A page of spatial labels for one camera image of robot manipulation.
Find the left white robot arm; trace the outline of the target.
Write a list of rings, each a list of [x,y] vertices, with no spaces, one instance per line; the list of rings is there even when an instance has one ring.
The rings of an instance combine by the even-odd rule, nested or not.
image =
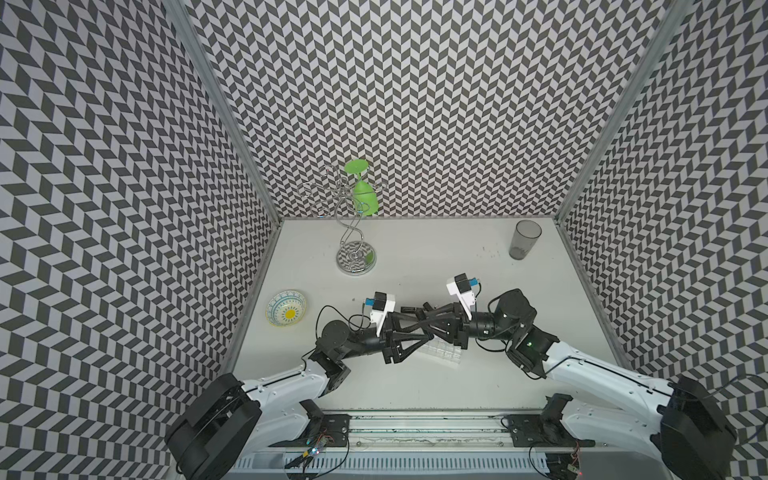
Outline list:
[[[320,420],[316,400],[349,375],[345,359],[379,354],[400,363],[433,339],[436,310],[388,312],[362,328],[327,323],[299,367],[259,380],[225,373],[212,381],[168,428],[165,443],[186,479],[220,479],[247,448],[295,440]]]

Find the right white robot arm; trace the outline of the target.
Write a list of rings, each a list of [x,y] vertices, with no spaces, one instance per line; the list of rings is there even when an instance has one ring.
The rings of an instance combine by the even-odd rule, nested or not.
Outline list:
[[[630,371],[560,340],[535,326],[536,309],[521,290],[506,291],[479,312],[454,302],[411,308],[419,325],[448,343],[499,340],[506,357],[536,379],[552,379],[601,400],[549,398],[542,419],[575,440],[610,445],[662,462],[679,479],[725,479],[737,433],[713,393],[697,380],[676,381]]]

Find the clear acrylic lipstick organizer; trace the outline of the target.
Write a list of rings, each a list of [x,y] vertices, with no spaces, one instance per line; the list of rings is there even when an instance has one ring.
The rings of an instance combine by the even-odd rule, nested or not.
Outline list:
[[[463,350],[439,338],[434,338],[421,346],[416,354],[431,361],[440,362],[451,368],[457,368],[461,363]]]

